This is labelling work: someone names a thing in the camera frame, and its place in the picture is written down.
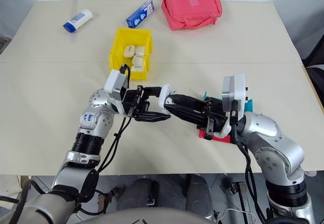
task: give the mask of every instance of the yellow bin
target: yellow bin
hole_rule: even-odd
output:
[[[124,48],[128,45],[145,46],[143,71],[132,71],[131,80],[147,80],[150,69],[150,54],[153,52],[151,30],[118,28],[109,54],[110,69],[119,69],[123,63],[132,67],[133,58],[124,58]]]

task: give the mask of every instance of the pink pouch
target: pink pouch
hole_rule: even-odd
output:
[[[220,0],[163,0],[161,7],[171,30],[215,25],[222,15]]]

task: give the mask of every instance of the black cable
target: black cable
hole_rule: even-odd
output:
[[[45,194],[45,192],[38,186],[38,184],[33,180],[33,179],[29,179],[25,182],[24,187],[22,188],[21,191],[21,197],[20,200],[18,202],[17,208],[13,214],[13,216],[11,217],[11,220],[9,222],[9,224],[16,224],[18,222],[18,219],[22,213],[22,210],[25,206],[26,203],[26,199],[27,199],[27,195],[28,195],[28,190],[30,186],[33,186],[41,195]]]
[[[100,215],[100,214],[105,214],[106,213],[106,210],[107,210],[107,207],[108,207],[108,197],[101,191],[99,190],[95,190],[95,192],[97,192],[98,194],[102,195],[104,198],[105,198],[105,202],[104,202],[104,206],[103,206],[103,209],[101,211],[98,211],[98,212],[89,212],[89,211],[86,211],[84,209],[80,209],[80,211],[86,215]]]
[[[243,153],[243,155],[246,158],[247,165],[246,165],[246,170],[245,170],[245,180],[246,180],[246,183],[247,183],[247,187],[248,187],[249,193],[250,193],[250,195],[251,195],[251,197],[252,197],[252,199],[254,201],[256,213],[257,213],[261,223],[265,223],[266,218],[265,218],[265,216],[264,216],[263,212],[261,211],[261,208],[260,208],[260,206],[258,204],[257,190],[256,190],[256,185],[255,185],[253,172],[252,172],[252,169],[251,169],[251,158],[249,156],[247,146],[245,145],[245,147],[243,147],[242,143],[238,139],[238,135],[237,135],[237,131],[236,131],[236,125],[232,125],[231,135],[232,135],[232,139],[233,139],[234,143],[237,145],[238,149]]]
[[[215,218],[215,221],[217,220],[217,212],[214,210],[214,218]],[[218,223],[217,224],[223,224],[221,220],[218,220]]]
[[[123,122],[121,123],[121,126],[120,126],[120,128],[119,128],[119,130],[118,130],[117,135],[120,135],[120,133],[121,133],[123,127],[124,127],[125,121],[126,121],[126,117],[123,118]],[[101,169],[102,169],[102,167],[105,165],[105,163],[106,163],[106,161],[107,161],[107,159],[108,159],[108,157],[109,157],[109,155],[110,155],[110,153],[111,153],[113,147],[115,146],[116,142],[117,142],[117,136],[115,136],[115,139],[114,139],[114,141],[112,142],[111,147],[110,147],[108,153],[106,154],[104,160],[102,161],[100,167],[98,168],[98,172],[101,172]]]
[[[130,69],[130,67],[129,67],[127,64],[124,63],[124,64],[120,67],[119,72],[125,74],[125,71],[126,71],[125,68],[126,68],[127,71],[128,71],[128,73],[127,73],[127,82],[128,82],[128,84],[127,84],[127,88],[129,88],[129,86],[130,86],[130,79],[131,79],[131,69]]]
[[[9,203],[14,203],[14,204],[18,204],[18,202],[19,202],[19,200],[17,200],[17,199],[10,198],[10,197],[3,196],[3,195],[0,195],[0,201],[6,201]]]
[[[112,160],[113,160],[113,158],[114,158],[114,156],[115,156],[115,154],[116,154],[116,151],[117,151],[117,147],[118,147],[119,139],[120,139],[120,137],[122,136],[122,133],[124,132],[124,130],[125,130],[125,129],[127,128],[127,126],[130,124],[132,118],[129,118],[129,119],[128,119],[128,122],[127,122],[126,125],[124,126],[124,122],[125,122],[125,120],[126,120],[126,118],[124,118],[123,123],[121,124],[121,127],[120,127],[118,133],[115,134],[115,140],[113,141],[113,143],[112,143],[112,145],[111,145],[111,147],[110,147],[110,149],[109,149],[109,151],[108,151],[108,153],[107,153],[107,155],[106,155],[106,157],[105,157],[103,163],[101,164],[101,166],[100,166],[99,169],[98,169],[98,172],[99,172],[99,173],[100,173],[101,171],[103,171],[103,170],[104,170],[104,169],[105,169],[105,168],[106,168],[106,167],[107,167],[107,166],[112,162]],[[110,160],[107,162],[107,164],[105,164],[113,148],[114,148],[114,150],[113,150],[112,156],[111,156]]]
[[[127,64],[125,64],[125,66],[127,67],[127,71],[128,71],[128,73],[127,73],[127,82],[128,82],[127,88],[129,88],[130,87],[130,79],[131,79],[131,69]]]

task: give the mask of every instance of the white block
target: white block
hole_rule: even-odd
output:
[[[135,55],[135,46],[134,45],[128,45],[124,48],[124,58],[131,58]]]
[[[143,67],[143,55],[135,55],[132,60],[132,64]]]
[[[133,65],[131,67],[131,71],[143,72],[143,67],[142,66]]]
[[[144,55],[145,47],[144,46],[138,46],[136,47],[135,54],[137,55]]]

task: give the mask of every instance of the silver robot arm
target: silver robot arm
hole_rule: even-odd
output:
[[[244,75],[224,78],[222,105],[229,122],[223,130],[228,132],[232,121],[237,125],[238,135],[246,140],[266,179],[273,217],[303,218],[310,224],[315,223],[311,198],[306,191],[304,172],[300,166],[304,161],[302,148],[283,135],[273,119],[262,114],[244,113],[246,91]]]
[[[306,191],[302,148],[281,133],[271,118],[245,112],[239,134],[261,167],[274,216],[298,217],[315,223],[311,197]]]
[[[127,87],[127,76],[112,70],[106,86],[91,95],[80,117],[75,143],[67,152],[51,191],[26,202],[18,223],[66,223],[81,203],[92,199],[99,178],[95,167],[114,115],[127,116],[122,105]],[[12,211],[3,216],[0,223],[10,223],[13,214]]]
[[[304,160],[302,148],[284,136],[271,118],[244,113],[246,90],[244,74],[236,74],[224,78],[222,100],[206,97],[201,101],[170,93],[165,96],[164,109],[197,124],[208,140],[227,136],[232,123],[237,125],[238,135],[245,139],[266,179],[273,216],[303,218],[314,224],[311,198],[300,167]]]

